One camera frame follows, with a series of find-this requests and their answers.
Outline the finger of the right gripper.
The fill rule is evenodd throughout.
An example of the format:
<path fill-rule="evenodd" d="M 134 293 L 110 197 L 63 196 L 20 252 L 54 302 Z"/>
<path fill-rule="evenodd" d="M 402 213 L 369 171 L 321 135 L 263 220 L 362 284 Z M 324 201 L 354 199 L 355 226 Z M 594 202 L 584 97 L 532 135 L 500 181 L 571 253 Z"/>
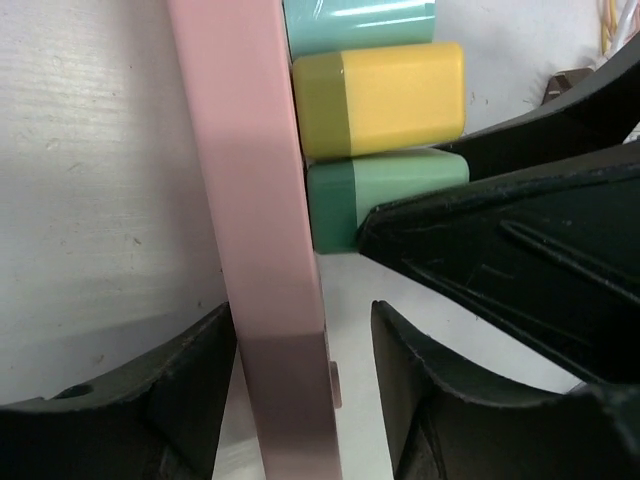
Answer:
<path fill-rule="evenodd" d="M 472 181 L 622 143 L 639 123 L 639 37 L 558 98 L 524 115 L 446 142 Z"/>
<path fill-rule="evenodd" d="M 637 148 L 388 203 L 357 239 L 578 378 L 638 381 Z"/>

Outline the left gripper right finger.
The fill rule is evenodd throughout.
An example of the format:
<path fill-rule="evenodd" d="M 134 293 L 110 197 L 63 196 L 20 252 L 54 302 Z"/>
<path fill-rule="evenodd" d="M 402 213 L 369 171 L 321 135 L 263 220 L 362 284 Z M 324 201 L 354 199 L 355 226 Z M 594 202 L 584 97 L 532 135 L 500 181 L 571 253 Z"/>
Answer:
<path fill-rule="evenodd" d="M 396 479 L 636 479 L 639 388 L 556 394 L 507 379 L 371 306 Z"/>

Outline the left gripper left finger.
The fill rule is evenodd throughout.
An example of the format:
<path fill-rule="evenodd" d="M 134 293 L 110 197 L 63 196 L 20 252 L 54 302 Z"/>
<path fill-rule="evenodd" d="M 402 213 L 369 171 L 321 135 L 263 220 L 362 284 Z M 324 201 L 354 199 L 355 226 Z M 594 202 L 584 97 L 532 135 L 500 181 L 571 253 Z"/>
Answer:
<path fill-rule="evenodd" d="M 211 478 L 235 352 L 223 303 L 112 371 L 2 407 L 2 478 Z"/>

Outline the brown cube plug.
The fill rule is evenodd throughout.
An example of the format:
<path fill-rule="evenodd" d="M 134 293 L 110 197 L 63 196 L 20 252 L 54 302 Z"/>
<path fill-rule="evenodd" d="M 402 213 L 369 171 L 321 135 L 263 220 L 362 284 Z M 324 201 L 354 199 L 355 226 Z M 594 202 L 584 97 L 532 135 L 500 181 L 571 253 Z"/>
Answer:
<path fill-rule="evenodd" d="M 564 70 L 554 74 L 548 81 L 541 104 L 544 105 L 573 88 L 594 72 L 591 67 Z"/>

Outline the green cube plug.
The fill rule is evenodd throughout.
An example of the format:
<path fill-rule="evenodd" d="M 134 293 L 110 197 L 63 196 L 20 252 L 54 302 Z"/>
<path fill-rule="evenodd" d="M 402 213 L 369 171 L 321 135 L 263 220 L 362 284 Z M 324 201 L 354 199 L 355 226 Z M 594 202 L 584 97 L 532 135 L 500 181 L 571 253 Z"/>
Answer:
<path fill-rule="evenodd" d="M 354 252 L 356 233 L 374 207 L 462 185 L 469 176 L 464 157 L 433 148 L 314 163 L 306 178 L 314 250 Z"/>

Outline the long pink power strip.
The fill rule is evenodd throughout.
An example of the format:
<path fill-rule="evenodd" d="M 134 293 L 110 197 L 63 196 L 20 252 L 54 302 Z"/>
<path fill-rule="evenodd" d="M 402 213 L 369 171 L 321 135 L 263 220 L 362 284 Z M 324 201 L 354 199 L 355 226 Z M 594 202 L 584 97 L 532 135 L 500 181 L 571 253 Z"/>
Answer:
<path fill-rule="evenodd" d="M 277 1 L 173 1 L 179 63 L 265 475 L 342 475 Z"/>

